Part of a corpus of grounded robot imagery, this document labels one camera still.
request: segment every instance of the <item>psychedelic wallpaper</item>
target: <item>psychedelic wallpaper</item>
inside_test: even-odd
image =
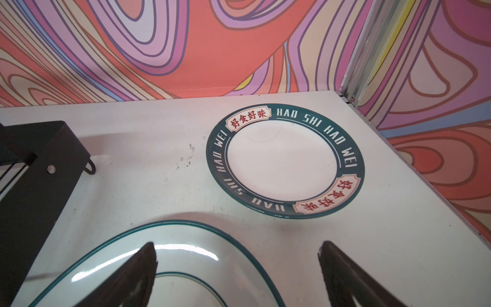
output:
[[[491,1],[410,0],[358,110],[491,242]]]
[[[339,89],[372,1],[0,1],[0,104]]]

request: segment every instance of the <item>white table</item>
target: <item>white table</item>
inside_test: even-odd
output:
[[[313,110],[353,137],[366,174],[350,204],[324,217],[286,220],[255,212],[218,186],[205,157],[209,133],[227,114],[262,103]],[[0,110],[4,125],[51,120],[67,122],[97,173],[81,175],[13,306],[27,306],[102,242],[167,219],[229,233],[262,264],[287,306],[328,306],[317,260],[324,240],[408,306],[491,306],[489,248],[334,92]]]

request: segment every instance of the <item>teal rim line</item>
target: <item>teal rim line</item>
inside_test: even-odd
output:
[[[115,237],[113,237],[113,238],[105,241],[104,243],[102,243],[98,247],[96,247],[93,250],[91,250],[88,254],[86,254],[85,256],[83,256],[82,258],[80,258],[71,267],[69,267],[65,272],[61,273],[61,275],[58,276],[58,278],[56,278],[46,289],[44,289],[43,292],[41,292],[41,294],[39,294],[36,297],[36,299],[31,304],[29,304],[28,307],[34,307],[34,306],[36,306],[46,296],[46,294],[48,294],[62,279],[64,279],[68,274],[70,274],[74,269],[76,269],[82,262],[86,261],[89,257],[91,257],[93,254],[97,253],[101,249],[105,248],[106,246],[110,245],[111,243],[116,242],[117,240],[122,239],[122,238],[124,238],[124,237],[126,237],[126,236],[128,236],[128,235],[130,235],[132,233],[135,233],[135,232],[138,232],[138,231],[141,231],[141,230],[144,230],[144,229],[148,229],[148,228],[162,226],[162,225],[187,225],[187,226],[194,226],[194,227],[198,227],[198,228],[202,228],[202,229],[208,230],[208,231],[210,231],[210,232],[212,232],[214,234],[219,235],[223,239],[227,240],[233,246],[235,246],[238,250],[240,250],[247,257],[247,259],[254,265],[254,267],[256,268],[256,270],[261,274],[261,276],[263,277],[264,281],[268,285],[270,291],[272,292],[272,294],[274,296],[274,299],[278,303],[278,306],[279,307],[286,307],[285,306],[285,303],[283,302],[283,299],[281,298],[278,290],[274,286],[274,283],[271,280],[271,278],[269,277],[268,273],[266,273],[266,271],[263,269],[263,267],[261,266],[261,264],[259,263],[259,261],[257,261],[257,259],[254,258],[254,256],[242,244],[240,244],[239,241],[235,240],[230,235],[226,234],[225,232],[223,232],[220,229],[215,228],[213,226],[210,226],[210,225],[207,225],[207,224],[203,224],[203,223],[200,223],[200,222],[192,222],[192,221],[186,221],[186,220],[167,220],[167,221],[160,221],[160,222],[153,222],[153,223],[145,224],[145,225],[142,225],[142,226],[135,227],[133,229],[127,230],[127,231],[125,231],[125,232],[123,232],[123,233],[121,233],[121,234],[119,234],[119,235],[117,235],[117,236],[115,236]]]
[[[191,279],[192,281],[195,281],[195,282],[199,283],[200,285],[202,285],[203,287],[205,287],[208,291],[210,291],[213,294],[213,296],[220,302],[220,304],[222,306],[227,307],[227,304],[221,298],[220,294],[218,294],[218,292],[216,292],[215,289],[213,289],[213,287],[211,287],[207,282],[205,282],[204,280],[202,280],[199,277],[196,277],[196,276],[188,274],[188,273],[183,273],[183,272],[162,272],[162,273],[155,274],[155,278],[163,277],[163,276],[179,276],[179,277]]]

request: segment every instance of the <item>white plate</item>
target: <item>white plate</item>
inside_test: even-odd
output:
[[[30,306],[71,307],[146,242],[157,253],[148,306],[284,306],[268,274],[239,242],[206,224],[163,221],[128,230],[72,265]]]

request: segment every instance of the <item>colorful wall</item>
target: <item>colorful wall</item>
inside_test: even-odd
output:
[[[338,89],[372,1],[0,1],[0,104]]]
[[[398,29],[358,110],[491,242],[491,1],[410,0]]]

